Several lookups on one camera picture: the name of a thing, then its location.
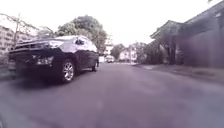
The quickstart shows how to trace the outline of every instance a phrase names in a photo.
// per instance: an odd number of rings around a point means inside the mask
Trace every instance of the front bumper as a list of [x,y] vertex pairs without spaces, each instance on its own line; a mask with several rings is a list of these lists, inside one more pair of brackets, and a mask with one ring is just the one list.
[[[14,62],[14,71],[21,74],[51,75],[54,74],[53,61],[59,58],[60,54],[60,49],[10,52],[9,62]],[[39,61],[44,58],[52,58],[52,61],[40,64]]]

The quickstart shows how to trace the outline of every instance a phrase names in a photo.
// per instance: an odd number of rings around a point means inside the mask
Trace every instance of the headlight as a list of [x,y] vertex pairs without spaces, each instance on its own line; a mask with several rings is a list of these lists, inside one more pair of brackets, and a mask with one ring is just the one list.
[[49,41],[49,42],[35,44],[35,47],[41,48],[41,49],[42,48],[57,48],[62,44],[63,44],[63,42],[61,42],[61,41]]
[[37,65],[49,65],[52,63],[54,57],[46,57],[46,58],[40,58],[37,60]]

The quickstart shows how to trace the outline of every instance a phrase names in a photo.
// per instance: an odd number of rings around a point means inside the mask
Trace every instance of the fog light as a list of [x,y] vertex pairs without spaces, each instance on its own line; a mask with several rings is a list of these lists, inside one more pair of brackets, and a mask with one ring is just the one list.
[[49,65],[52,63],[54,57],[40,58],[37,60],[37,65]]

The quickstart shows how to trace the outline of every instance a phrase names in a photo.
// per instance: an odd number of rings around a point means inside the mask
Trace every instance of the green tree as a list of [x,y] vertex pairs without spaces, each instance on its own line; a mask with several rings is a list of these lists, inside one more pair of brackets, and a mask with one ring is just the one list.
[[146,54],[146,60],[144,63],[147,64],[161,64],[162,63],[162,52],[160,50],[160,44],[158,42],[152,42],[147,44],[144,48]]
[[142,42],[136,42],[134,44],[131,44],[129,47],[132,47],[136,50],[137,54],[137,62],[143,63],[146,59],[146,54],[144,53],[144,49],[146,47],[145,43]]
[[73,21],[59,26],[57,36],[64,35],[84,35],[95,43],[99,52],[105,50],[107,33],[97,19],[91,16],[79,16]]
[[41,27],[41,29],[37,32],[37,37],[39,39],[53,38],[54,36],[54,31],[46,26]]
[[111,55],[114,56],[115,59],[119,58],[120,53],[124,50],[123,44],[115,45],[114,48],[111,50]]

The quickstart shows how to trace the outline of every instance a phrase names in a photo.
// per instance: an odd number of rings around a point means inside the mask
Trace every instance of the parked car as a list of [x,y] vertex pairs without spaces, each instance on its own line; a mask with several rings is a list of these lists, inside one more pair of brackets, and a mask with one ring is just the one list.
[[82,69],[97,71],[98,58],[85,36],[61,36],[16,44],[9,52],[9,69],[70,82]]
[[114,62],[114,57],[111,55],[106,56],[106,61],[107,63],[113,63]]

